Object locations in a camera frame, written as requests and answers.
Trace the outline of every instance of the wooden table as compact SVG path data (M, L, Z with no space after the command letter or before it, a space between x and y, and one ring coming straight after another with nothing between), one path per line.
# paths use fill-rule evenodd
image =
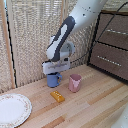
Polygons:
M70 74L82 76L77 93L68 89ZM49 88L46 79L8 91L28 97L30 117L19 128L110 128L128 102L128 86L86 65L61 73L63 80ZM65 101L58 103L50 95L59 91Z

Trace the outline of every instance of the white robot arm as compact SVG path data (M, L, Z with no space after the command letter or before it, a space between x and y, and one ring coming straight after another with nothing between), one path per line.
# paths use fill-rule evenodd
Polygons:
M70 68L69 57L74 54L75 46L72 42L66 41L67 37L82 27L88 27L93 23L106 2L107 0L77 1L76 6L64 20L57 34L51 38L50 45L46 51L47 57L51 62L43 63L44 74L64 71Z

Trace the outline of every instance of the yellow block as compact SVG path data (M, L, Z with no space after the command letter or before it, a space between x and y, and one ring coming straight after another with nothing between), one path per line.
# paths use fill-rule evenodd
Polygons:
M50 94L59 103L65 100L65 98L58 91L51 92Z

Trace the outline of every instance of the wicker screen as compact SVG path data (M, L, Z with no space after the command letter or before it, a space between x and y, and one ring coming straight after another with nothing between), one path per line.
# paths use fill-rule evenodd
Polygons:
M67 15L70 14L73 7L76 5L76 2L77 0L68 0ZM87 50L89 50L88 48L90 47L90 44L91 44L90 40L91 40L91 34L92 34L92 27L93 27L93 24L87 28L81 29L80 31L74 33L73 36L70 36L68 38L68 40L72 41L76 47L76 52L70 59L71 62L80 58L82 55L84 55L87 52ZM88 58L88 55L76 62L73 62L71 67L76 67L78 65L85 64L87 62L87 58Z
M8 0L17 85L43 78L50 36L60 27L62 0Z
M0 93L13 88L10 69L11 52L9 49L9 37L7 34L7 21L3 0L0 0Z

